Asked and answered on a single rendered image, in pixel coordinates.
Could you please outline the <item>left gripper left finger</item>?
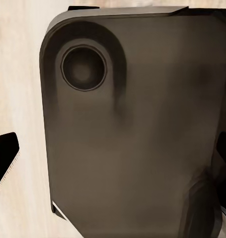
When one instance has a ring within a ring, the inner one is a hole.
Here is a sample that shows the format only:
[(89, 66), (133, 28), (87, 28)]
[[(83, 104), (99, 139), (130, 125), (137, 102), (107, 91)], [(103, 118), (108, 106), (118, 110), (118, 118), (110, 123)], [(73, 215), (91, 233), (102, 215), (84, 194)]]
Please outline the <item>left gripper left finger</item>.
[(0, 181), (19, 151), (15, 132), (0, 135)]

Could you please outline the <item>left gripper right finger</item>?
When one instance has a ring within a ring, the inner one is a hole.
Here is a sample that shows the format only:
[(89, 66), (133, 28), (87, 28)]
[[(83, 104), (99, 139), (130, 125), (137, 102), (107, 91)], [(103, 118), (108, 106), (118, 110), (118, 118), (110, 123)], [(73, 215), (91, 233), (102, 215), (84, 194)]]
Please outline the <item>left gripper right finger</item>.
[(226, 163), (226, 132), (220, 132), (216, 149)]

